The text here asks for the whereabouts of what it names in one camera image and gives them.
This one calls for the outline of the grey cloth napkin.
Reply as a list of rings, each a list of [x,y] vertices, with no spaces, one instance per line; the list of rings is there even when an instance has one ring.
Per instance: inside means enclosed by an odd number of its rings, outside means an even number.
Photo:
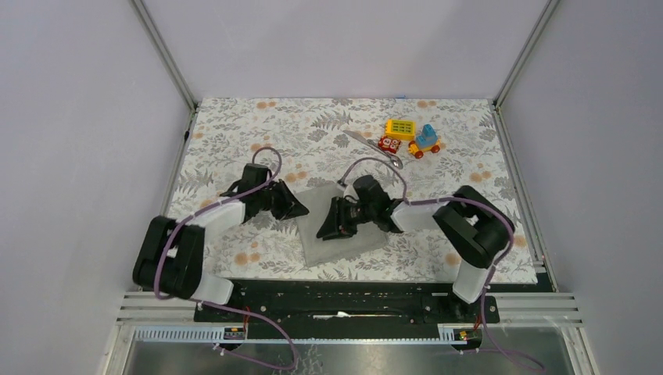
[[[358,233],[350,238],[324,241],[317,237],[317,232],[321,229],[331,207],[331,200],[340,197],[342,193],[343,189],[337,184],[326,184],[295,193],[295,197],[309,210],[307,215],[296,218],[304,259],[308,267],[357,257],[388,244],[387,233],[378,229],[373,223],[360,224]]]

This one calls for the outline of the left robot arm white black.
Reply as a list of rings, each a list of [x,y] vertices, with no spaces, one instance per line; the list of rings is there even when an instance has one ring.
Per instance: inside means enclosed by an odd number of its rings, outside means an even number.
[[[225,321],[242,313],[242,301],[228,279],[203,270],[206,241],[269,212],[276,220],[309,214],[283,180],[267,166],[245,165],[239,180],[219,199],[181,220],[154,217],[132,271],[140,287],[150,288],[159,299],[179,298],[213,303],[213,311]]]

